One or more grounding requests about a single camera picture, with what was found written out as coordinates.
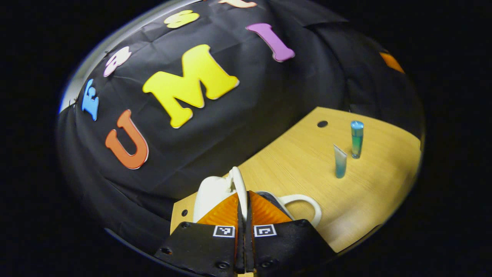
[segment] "table surface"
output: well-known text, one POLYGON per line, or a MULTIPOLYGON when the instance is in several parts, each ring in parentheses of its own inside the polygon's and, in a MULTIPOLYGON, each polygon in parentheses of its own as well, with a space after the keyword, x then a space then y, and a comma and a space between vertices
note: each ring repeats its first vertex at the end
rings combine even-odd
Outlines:
MULTIPOLYGON (((411 189, 420 159, 420 140, 411 133, 374 118, 317 107, 238 168, 247 190, 315 199, 323 213, 316 230, 340 252, 391 216, 411 189), (360 159, 351 157, 353 120, 364 123, 360 159), (320 128, 320 121, 328 125, 320 128), (333 144, 348 155, 341 179, 335 176, 333 144)), ((196 193, 174 204, 171 233, 179 223, 192 221, 195 198, 196 193)), ((303 201, 286 207, 295 219, 314 216, 303 201)))

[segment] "blue cap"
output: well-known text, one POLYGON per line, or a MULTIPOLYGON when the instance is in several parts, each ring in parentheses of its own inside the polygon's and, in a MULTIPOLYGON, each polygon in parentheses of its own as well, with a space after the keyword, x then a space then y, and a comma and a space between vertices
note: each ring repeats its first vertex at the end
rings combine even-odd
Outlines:
POLYGON ((364 123, 360 121, 352 121, 350 123, 350 127, 352 128, 352 136, 362 137, 364 135, 364 123))

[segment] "black background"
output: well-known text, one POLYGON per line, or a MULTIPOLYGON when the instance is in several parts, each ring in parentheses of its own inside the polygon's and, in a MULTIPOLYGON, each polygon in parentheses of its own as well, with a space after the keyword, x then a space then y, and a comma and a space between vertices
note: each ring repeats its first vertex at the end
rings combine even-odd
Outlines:
MULTIPOLYGON (((6 8, 7 276, 173 276, 85 214, 65 185, 53 138, 60 91, 78 63, 160 3, 24 1, 6 8)), ((396 57, 419 90, 427 120, 414 189, 375 235, 330 265, 330 275, 486 276, 491 182, 480 170, 491 168, 490 4, 325 3, 396 57)))

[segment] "yellow letter m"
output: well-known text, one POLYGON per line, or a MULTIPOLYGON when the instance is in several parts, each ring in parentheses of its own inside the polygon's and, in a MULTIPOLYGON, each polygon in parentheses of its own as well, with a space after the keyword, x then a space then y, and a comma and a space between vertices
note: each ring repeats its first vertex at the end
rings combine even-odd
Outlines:
POLYGON ((228 75, 210 55, 210 46, 195 46, 183 54, 183 77, 158 71, 144 84, 145 93, 152 92, 155 98, 171 117, 171 126, 179 128, 192 116, 190 108, 183 108, 176 99, 197 108, 203 108, 205 102, 200 87, 203 83, 206 96, 218 99, 239 85, 239 80, 228 75))

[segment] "white mug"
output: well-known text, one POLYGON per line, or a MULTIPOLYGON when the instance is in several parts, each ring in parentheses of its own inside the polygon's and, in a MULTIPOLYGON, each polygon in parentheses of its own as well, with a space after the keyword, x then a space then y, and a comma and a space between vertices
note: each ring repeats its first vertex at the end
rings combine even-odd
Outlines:
MULTIPOLYGON (((202 181, 196 195, 195 207, 193 210, 193 222, 196 223, 220 202, 236 192, 238 193, 239 204, 241 205, 243 221, 246 222, 247 192, 243 181, 243 176, 237 167, 233 167, 226 178, 211 176, 202 181)), ((316 227, 321 220, 321 207, 316 200, 309 196, 303 194, 293 194, 276 197, 267 191, 258 191, 257 193, 261 192, 268 193, 273 196, 292 220, 295 220, 295 218, 289 213, 289 210, 285 207, 285 205, 294 201, 306 201, 313 206, 314 218, 310 221, 313 227, 316 227)))

